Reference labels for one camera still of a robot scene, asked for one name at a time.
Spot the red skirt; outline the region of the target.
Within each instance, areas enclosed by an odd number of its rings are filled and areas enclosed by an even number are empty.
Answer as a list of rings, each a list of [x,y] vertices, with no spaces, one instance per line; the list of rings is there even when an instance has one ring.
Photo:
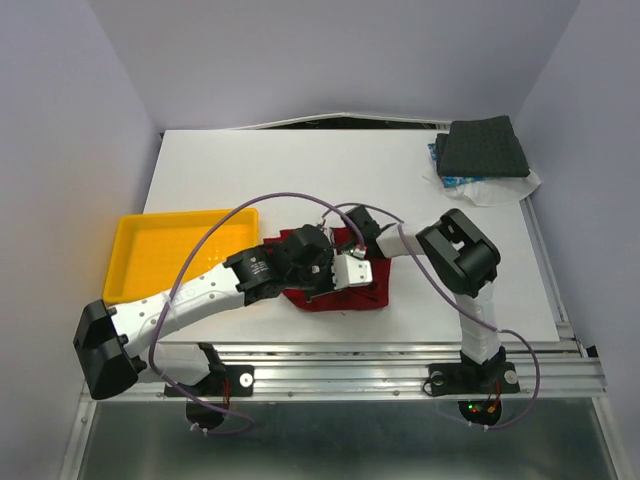
[[[292,302],[284,295],[287,277],[293,269],[332,266],[335,256],[348,254],[355,245],[355,235],[347,228],[333,228],[337,246],[333,248],[327,237],[309,224],[295,229],[285,229],[279,235],[267,238],[260,246],[268,267],[261,284],[256,288],[257,299],[284,296],[296,308],[313,313],[347,311],[372,311],[389,304],[389,280],[391,261],[376,251],[367,252],[364,260],[371,263],[373,282],[367,286],[347,288],[313,298],[308,303]]]

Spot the dark grey dotted skirt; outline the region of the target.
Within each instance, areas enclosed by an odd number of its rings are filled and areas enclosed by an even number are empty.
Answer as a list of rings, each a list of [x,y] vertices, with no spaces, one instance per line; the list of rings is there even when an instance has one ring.
[[[435,151],[441,177],[511,179],[530,173],[508,115],[455,120],[447,133],[437,135]]]

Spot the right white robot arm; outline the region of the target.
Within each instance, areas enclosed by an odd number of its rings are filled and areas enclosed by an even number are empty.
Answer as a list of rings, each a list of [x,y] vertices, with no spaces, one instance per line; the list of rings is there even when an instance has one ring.
[[[497,383],[506,364],[493,303],[501,256],[489,238],[459,209],[417,229],[402,222],[381,227],[363,205],[347,216],[361,229],[369,253],[385,259],[425,257],[438,278],[428,280],[459,314],[460,362],[429,366],[432,394],[449,394],[454,387],[480,391]]]

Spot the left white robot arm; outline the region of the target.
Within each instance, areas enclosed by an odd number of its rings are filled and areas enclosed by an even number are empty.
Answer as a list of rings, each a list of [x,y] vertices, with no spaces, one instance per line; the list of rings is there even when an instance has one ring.
[[[240,251],[213,269],[138,301],[87,304],[73,346],[90,395],[115,397],[141,381],[165,376],[192,394],[215,392],[224,367],[213,346],[162,347],[159,340],[212,315],[279,296],[329,286],[334,251],[326,234],[306,224],[285,239]]]

